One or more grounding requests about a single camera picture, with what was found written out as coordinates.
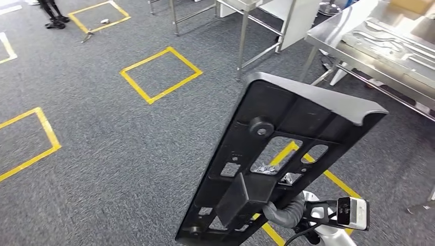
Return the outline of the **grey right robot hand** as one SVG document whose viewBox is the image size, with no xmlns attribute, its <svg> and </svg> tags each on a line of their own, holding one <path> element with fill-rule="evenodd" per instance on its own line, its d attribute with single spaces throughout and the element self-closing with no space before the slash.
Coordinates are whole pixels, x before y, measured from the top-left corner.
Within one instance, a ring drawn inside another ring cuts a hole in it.
<svg viewBox="0 0 435 246">
<path fill-rule="evenodd" d="M 250 169 L 253 173 L 260 173 L 265 175 L 276 175 L 281 169 L 281 165 L 266 165 L 264 162 L 262 164 L 256 165 Z M 291 186 L 295 183 L 295 181 L 300 178 L 302 175 L 297 173 L 286 173 L 283 178 L 279 180 L 279 184 Z"/>
</svg>

